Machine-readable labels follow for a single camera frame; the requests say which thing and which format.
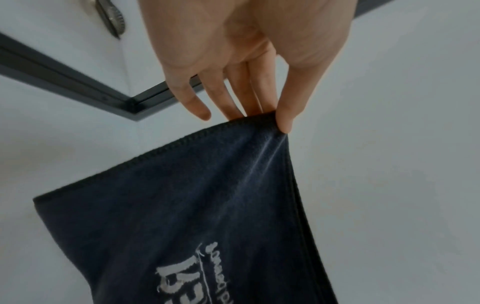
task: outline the black trim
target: black trim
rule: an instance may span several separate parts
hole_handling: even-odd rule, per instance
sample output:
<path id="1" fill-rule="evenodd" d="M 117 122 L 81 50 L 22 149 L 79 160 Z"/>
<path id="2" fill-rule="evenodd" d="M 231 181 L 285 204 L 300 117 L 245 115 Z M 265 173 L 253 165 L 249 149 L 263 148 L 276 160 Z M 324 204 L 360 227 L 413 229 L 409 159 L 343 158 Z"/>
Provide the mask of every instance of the black trim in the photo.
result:
<path id="1" fill-rule="evenodd" d="M 355 17 L 390 1 L 359 0 Z M 1 33 L 0 74 L 135 121 L 177 102 L 165 82 L 129 97 Z M 198 77 L 190 84 L 203 90 Z"/>

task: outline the black frame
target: black frame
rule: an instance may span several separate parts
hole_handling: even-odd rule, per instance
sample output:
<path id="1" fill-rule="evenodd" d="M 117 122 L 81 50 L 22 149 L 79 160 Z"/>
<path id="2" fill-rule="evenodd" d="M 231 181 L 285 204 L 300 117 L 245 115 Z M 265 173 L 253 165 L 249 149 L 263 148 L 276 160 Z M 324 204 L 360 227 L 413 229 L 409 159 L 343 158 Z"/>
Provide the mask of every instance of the black frame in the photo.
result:
<path id="1" fill-rule="evenodd" d="M 359 0 L 355 17 L 390 1 Z M 134 121 L 177 102 L 165 82 L 129 97 L 1 33 L 0 74 Z M 190 85 L 203 90 L 196 76 Z"/>

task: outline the navy blue cloth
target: navy blue cloth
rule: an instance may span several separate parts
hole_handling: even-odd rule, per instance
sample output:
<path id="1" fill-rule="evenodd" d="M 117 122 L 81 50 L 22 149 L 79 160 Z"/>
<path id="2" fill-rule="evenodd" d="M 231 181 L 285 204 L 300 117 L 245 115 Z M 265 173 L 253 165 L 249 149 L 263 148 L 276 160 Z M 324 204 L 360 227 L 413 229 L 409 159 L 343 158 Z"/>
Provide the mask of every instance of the navy blue cloth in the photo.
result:
<path id="1" fill-rule="evenodd" d="M 336 303 L 275 114 L 34 199 L 95 304 Z"/>

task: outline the microfiber cloth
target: microfiber cloth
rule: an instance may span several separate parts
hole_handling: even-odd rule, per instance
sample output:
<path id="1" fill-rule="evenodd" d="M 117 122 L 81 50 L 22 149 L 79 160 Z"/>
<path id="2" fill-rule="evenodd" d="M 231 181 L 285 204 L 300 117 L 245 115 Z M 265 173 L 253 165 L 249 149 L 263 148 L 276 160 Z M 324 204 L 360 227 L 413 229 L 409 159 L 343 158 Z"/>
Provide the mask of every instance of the microfiber cloth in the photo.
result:
<path id="1" fill-rule="evenodd" d="M 275 114 L 34 199 L 95 304 L 337 303 Z"/>

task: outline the hand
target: hand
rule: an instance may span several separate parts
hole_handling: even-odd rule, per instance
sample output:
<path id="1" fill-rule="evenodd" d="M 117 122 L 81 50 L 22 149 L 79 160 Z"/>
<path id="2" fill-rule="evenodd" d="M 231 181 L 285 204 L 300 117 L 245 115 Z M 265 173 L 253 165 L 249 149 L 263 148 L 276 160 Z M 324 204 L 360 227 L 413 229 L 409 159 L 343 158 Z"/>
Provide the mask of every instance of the hand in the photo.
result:
<path id="1" fill-rule="evenodd" d="M 344 45 L 357 0 L 139 0 L 148 34 L 175 97 L 194 115 L 211 113 L 189 85 L 198 75 L 228 119 L 276 109 L 292 129 L 322 75 Z M 275 55 L 289 65 L 277 98 Z"/>

